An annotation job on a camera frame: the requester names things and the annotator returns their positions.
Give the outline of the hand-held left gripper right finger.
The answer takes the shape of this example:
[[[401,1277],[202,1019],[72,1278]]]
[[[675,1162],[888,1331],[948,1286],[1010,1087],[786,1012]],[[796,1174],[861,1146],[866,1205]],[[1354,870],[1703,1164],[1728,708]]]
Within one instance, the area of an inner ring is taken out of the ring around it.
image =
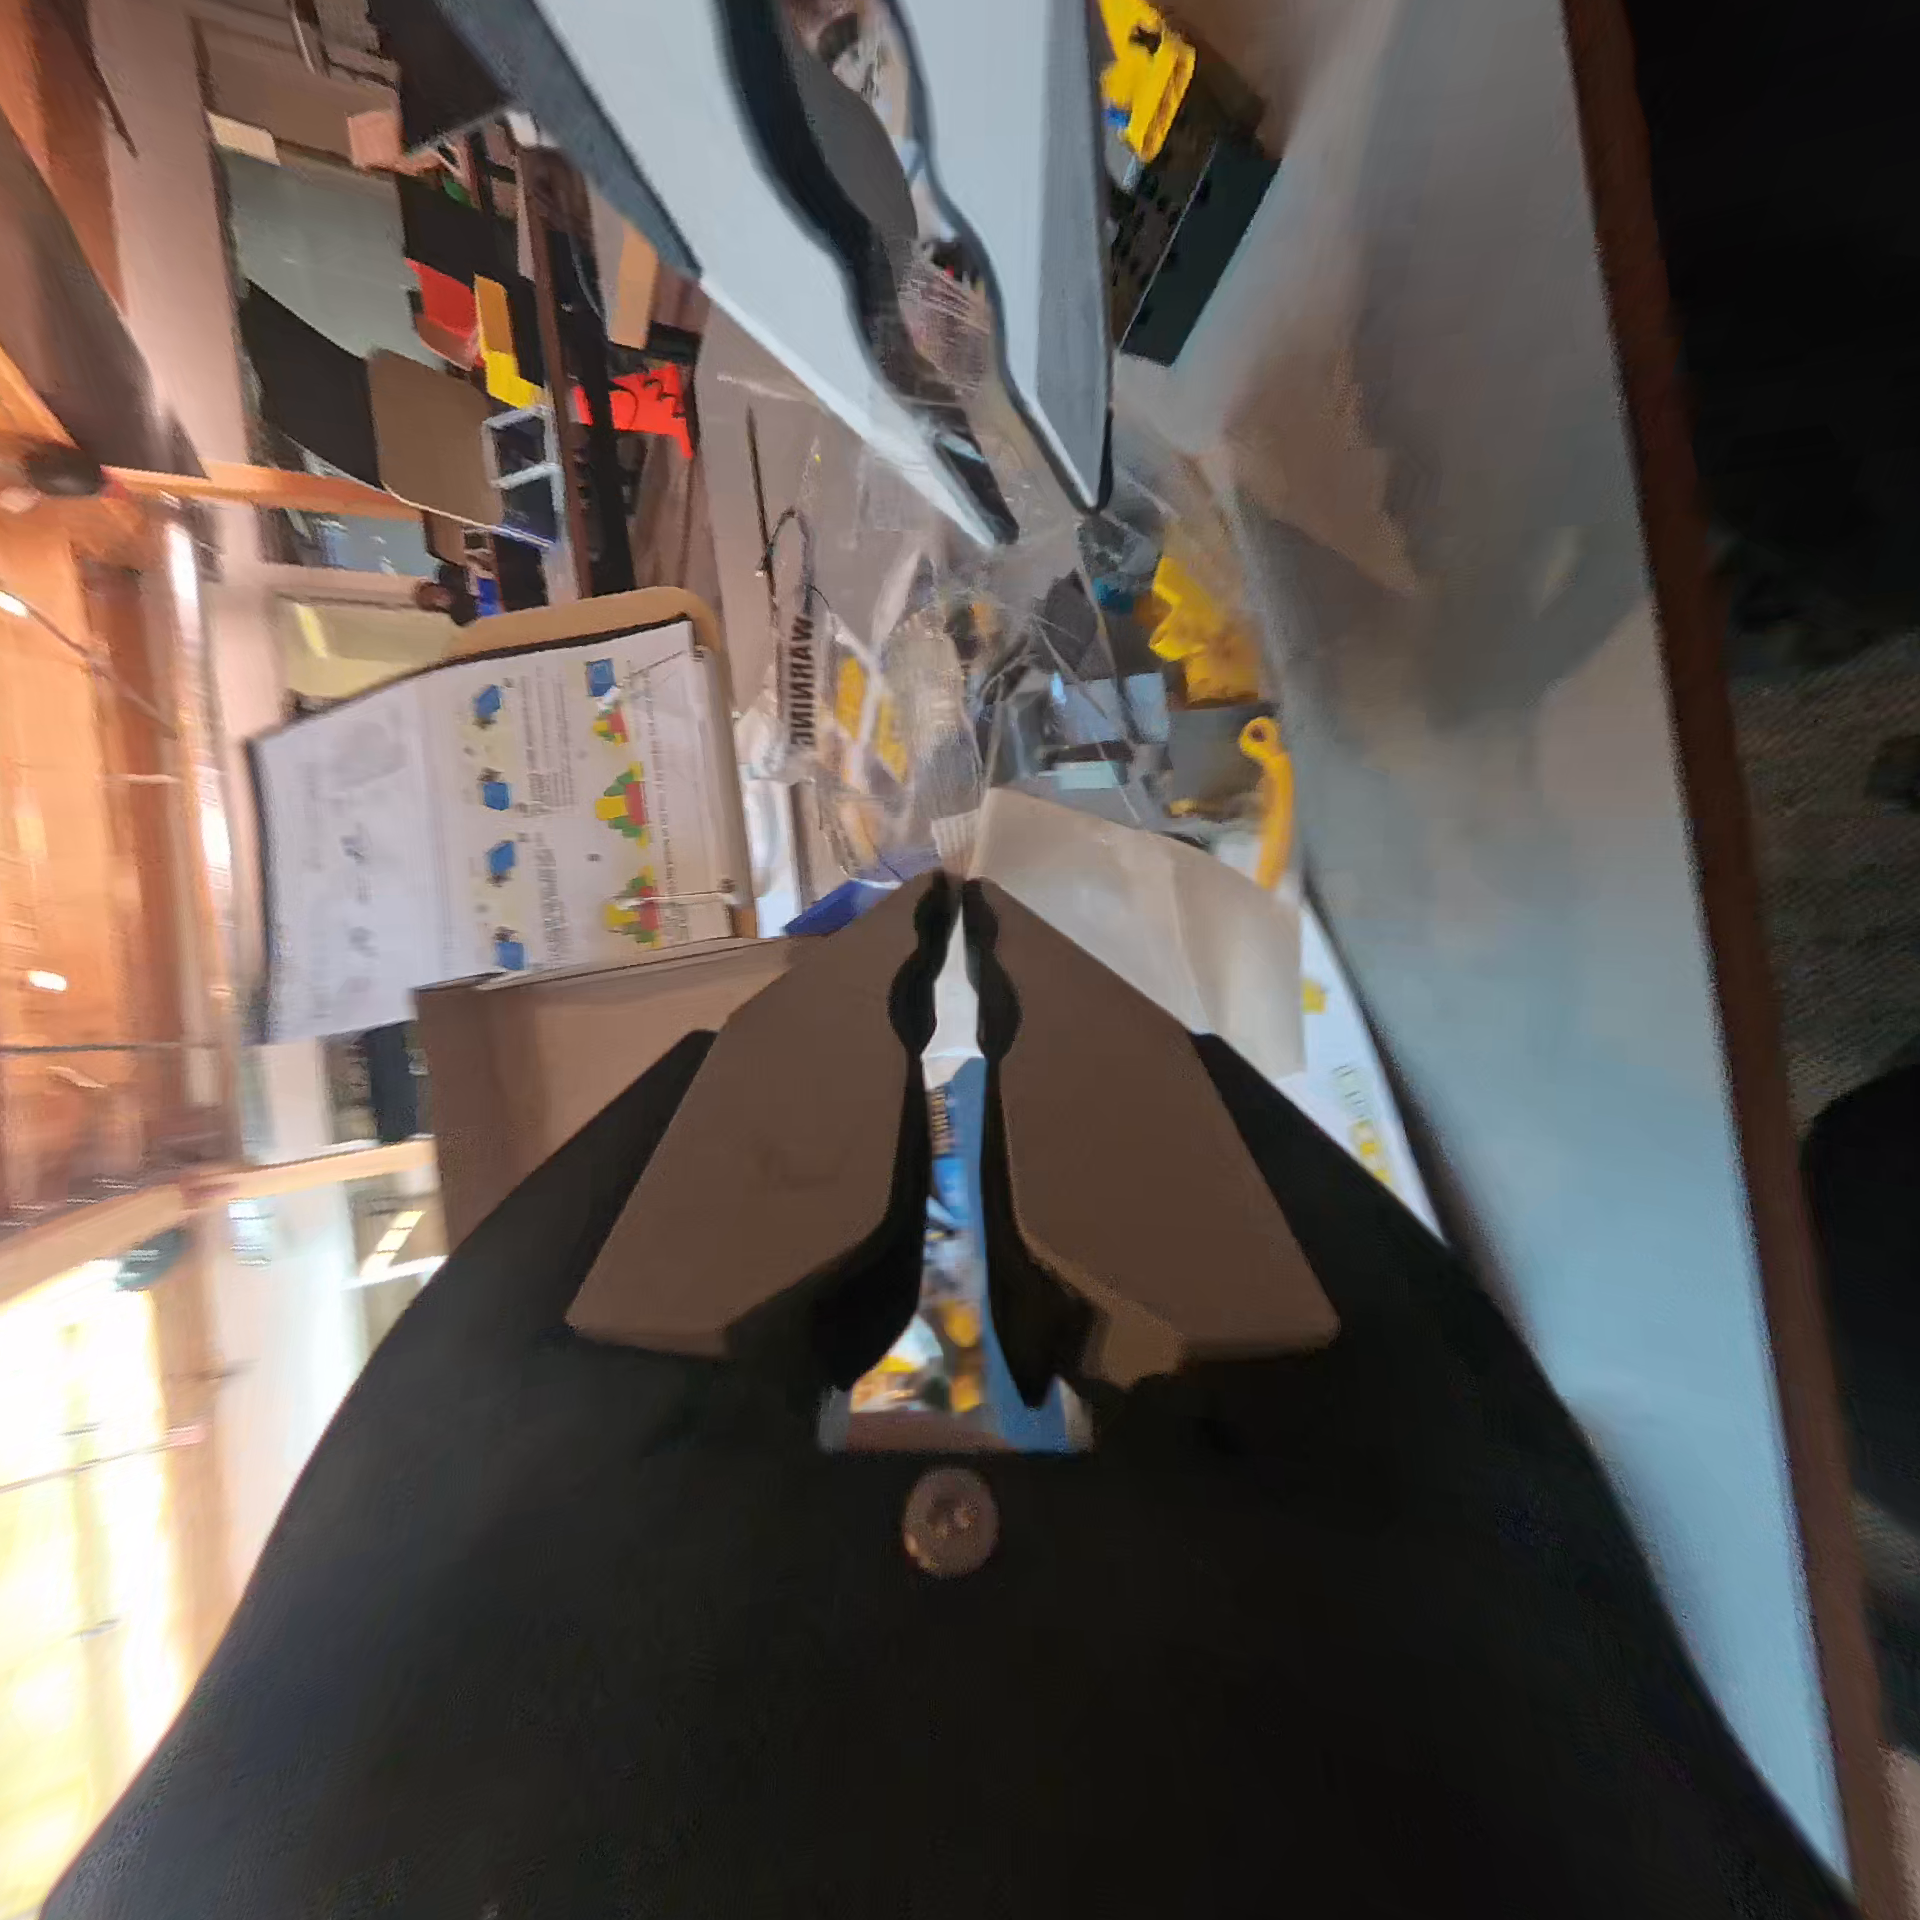
[[[964,885],[960,924],[988,1301],[1021,1401],[1332,1347],[1332,1298],[1188,1029],[994,882]]]

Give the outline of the clear bag yellow arc parts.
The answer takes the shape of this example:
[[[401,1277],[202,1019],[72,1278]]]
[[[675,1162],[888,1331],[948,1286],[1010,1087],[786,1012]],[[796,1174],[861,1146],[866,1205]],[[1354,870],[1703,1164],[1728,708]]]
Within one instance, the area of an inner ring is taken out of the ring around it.
[[[1301,899],[1260,886],[1247,725],[1270,711],[1174,694],[1143,617],[1183,532],[1159,492],[1086,515],[1048,473],[994,366],[985,290],[906,262],[886,331],[958,406],[1013,510],[973,540],[925,497],[935,457],[895,462],[732,319],[711,319],[699,394],[735,420],[714,540],[744,617],[746,534],[769,597],[755,699],[735,721],[750,839],[793,902],[849,885],[863,906],[943,865],[994,882],[1195,1034],[1270,1080],[1308,1066]]]

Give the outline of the blue cardboard kit box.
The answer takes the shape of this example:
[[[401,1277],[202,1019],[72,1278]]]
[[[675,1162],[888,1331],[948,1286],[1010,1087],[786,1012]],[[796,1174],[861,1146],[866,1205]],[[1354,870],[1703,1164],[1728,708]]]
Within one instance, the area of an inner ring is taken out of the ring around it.
[[[827,933],[728,936],[633,963],[427,988],[415,1024],[456,1249],[557,1146],[695,1034],[714,1034]]]

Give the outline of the grey desk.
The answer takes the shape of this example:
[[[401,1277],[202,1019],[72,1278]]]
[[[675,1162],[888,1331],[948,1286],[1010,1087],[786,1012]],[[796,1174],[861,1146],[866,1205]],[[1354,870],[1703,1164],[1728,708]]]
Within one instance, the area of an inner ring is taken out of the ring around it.
[[[1119,373],[1235,515],[1309,892],[1450,1235],[1606,1462],[1692,1656],[1879,1914],[1825,1340],[1724,1024],[1584,84],[1611,5],[1174,5],[1281,152],[1167,371]]]

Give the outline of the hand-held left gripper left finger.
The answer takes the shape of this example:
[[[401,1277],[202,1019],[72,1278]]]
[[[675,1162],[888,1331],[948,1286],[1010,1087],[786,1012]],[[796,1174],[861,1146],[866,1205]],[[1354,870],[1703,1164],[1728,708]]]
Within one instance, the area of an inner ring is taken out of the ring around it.
[[[711,1039],[565,1318],[603,1347],[850,1389],[922,1283],[922,1054],[958,888],[789,946]]]

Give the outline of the yellow black brick assembly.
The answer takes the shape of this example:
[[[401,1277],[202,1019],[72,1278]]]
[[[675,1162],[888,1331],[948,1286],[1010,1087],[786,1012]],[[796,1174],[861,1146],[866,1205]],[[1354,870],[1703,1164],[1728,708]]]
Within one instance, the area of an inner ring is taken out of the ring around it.
[[[1279,161],[1260,102],[1148,2],[1101,2],[1107,301],[1123,356],[1173,366],[1260,211]]]

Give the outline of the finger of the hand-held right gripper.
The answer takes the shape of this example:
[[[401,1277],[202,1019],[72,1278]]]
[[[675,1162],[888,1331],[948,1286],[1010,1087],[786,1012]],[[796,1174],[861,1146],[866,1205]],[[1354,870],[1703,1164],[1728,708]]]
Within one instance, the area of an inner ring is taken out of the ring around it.
[[[934,200],[973,248],[1000,379],[1077,510],[1109,479],[1107,174],[1082,2],[897,2]]]
[[[1015,542],[966,402],[906,327],[906,242],[827,157],[781,5],[540,14],[711,307],[956,528]]]

